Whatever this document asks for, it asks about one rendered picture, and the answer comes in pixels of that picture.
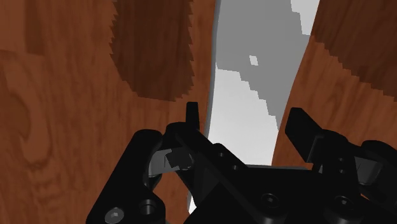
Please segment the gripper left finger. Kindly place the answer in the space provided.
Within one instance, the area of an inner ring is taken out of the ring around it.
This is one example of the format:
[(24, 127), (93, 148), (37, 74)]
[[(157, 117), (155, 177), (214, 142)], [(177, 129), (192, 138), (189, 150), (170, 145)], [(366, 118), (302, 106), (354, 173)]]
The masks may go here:
[(86, 224), (168, 224), (165, 204), (153, 189), (175, 172), (193, 195), (196, 209), (183, 224), (248, 224), (246, 210), (193, 152), (207, 149), (199, 131), (197, 102), (187, 102), (185, 122), (165, 133), (137, 131), (91, 208)]

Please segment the brown wooden table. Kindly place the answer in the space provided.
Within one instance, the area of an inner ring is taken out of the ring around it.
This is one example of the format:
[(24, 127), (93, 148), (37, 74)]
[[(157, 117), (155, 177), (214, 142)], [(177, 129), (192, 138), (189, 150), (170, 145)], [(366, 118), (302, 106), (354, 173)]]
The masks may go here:
[(397, 149), (397, 0), (320, 0), (286, 105)]
[(211, 82), (216, 0), (0, 0), (0, 224), (85, 224), (134, 132)]

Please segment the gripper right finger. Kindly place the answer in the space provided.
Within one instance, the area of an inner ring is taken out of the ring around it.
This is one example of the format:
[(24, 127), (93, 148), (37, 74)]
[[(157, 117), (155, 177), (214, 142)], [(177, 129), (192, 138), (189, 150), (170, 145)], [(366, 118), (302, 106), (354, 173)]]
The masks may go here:
[(397, 216), (397, 150), (377, 140), (350, 143), (343, 135), (322, 129), (303, 109), (291, 108), (285, 134), (297, 152), (345, 197), (364, 195)]

